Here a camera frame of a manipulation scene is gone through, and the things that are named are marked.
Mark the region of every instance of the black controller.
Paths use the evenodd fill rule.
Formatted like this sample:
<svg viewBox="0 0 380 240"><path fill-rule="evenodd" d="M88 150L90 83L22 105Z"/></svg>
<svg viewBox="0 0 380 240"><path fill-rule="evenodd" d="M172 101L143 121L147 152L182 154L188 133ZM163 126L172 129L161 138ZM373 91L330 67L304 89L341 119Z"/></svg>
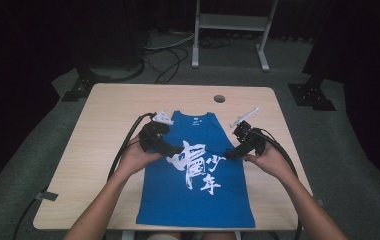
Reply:
<svg viewBox="0 0 380 240"><path fill-rule="evenodd" d="M233 150L226 151L224 157L227 159L238 159L255 149L256 153L262 155L265 150L265 140L260 137L264 136L261 129L252 128L246 121L237 125L233 132L237 136L237 140L241 143Z"/></svg>
<svg viewBox="0 0 380 240"><path fill-rule="evenodd" d="M146 152L153 149L163 156L172 157L184 150L184 147L175 147L163 140L162 135L169 133L169 126L165 123L150 121L143 126L138 136L140 146Z"/></svg>

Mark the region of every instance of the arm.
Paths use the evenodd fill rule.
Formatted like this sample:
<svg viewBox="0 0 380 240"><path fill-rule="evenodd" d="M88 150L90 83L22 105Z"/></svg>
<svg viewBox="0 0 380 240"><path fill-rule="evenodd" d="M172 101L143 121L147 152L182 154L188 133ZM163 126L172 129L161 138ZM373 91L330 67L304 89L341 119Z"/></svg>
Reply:
<svg viewBox="0 0 380 240"><path fill-rule="evenodd" d="M310 239L347 239L333 219L317 204L297 179L280 152L271 144L267 143L261 156L248 154L244 160L253 162L281 182Z"/></svg>
<svg viewBox="0 0 380 240"><path fill-rule="evenodd" d="M128 179L142 170L147 164L161 157L160 154L143 152L138 137L133 138L128 149L121 157L121 161L112 177L102 188L97 197L77 219L68 231L65 239L102 239L106 227L115 209L118 198Z"/></svg>

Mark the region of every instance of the white shelf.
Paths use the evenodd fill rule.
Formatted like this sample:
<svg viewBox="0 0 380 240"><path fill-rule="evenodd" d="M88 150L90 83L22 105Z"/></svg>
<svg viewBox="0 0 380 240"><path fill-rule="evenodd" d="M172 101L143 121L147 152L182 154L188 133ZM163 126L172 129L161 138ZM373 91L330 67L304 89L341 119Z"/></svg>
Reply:
<svg viewBox="0 0 380 240"><path fill-rule="evenodd" d="M200 28L264 31L267 17L200 14Z"/></svg>

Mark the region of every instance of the gray carpet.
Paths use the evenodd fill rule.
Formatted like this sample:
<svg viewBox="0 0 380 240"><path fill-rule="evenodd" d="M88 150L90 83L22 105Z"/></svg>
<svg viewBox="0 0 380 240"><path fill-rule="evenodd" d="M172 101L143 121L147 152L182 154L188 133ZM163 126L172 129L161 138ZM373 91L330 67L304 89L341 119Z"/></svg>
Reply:
<svg viewBox="0 0 380 240"><path fill-rule="evenodd" d="M151 46L166 45L180 37L152 33ZM269 39L266 56L271 72L264 73L255 52L256 40L232 39L220 49L201 49L200 67L191 68L189 57L180 64L169 84L271 87L278 98L300 159L315 197L351 239L380 239L380 172L368 161L345 112L343 85L324 81L321 88L337 111L313 111L296 106L288 83L305 83L309 76L301 70L312 45L301 41ZM169 52L145 56L162 71L176 60ZM127 76L136 69L96 69L100 74ZM125 83L154 83L158 76L146 64L145 71ZM60 96L70 90L77 78L75 70L54 79ZM0 239L13 237L16 223L37 192L47 186L67 145L85 104L59 101L23 142L0 174ZM65 231L40 231L32 221L39 202L25 215L17 239L61 239ZM292 239L293 231L278 232ZM265 232L249 232L244 239L272 239ZM119 231L109 231L107 239L120 239Z"/></svg>

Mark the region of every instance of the dark background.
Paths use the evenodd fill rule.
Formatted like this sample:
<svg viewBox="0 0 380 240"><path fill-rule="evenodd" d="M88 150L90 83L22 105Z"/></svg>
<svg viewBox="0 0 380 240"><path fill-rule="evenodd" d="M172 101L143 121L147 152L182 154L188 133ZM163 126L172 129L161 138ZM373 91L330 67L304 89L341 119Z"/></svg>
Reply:
<svg viewBox="0 0 380 240"><path fill-rule="evenodd" d="M270 5L202 2L204 12L247 15ZM59 100L53 79L88 64L136 65L142 30L192 31L194 4L0 0L0 171ZM303 72L344 83L348 116L380 169L380 1L281 0L270 37L314 40Z"/></svg>

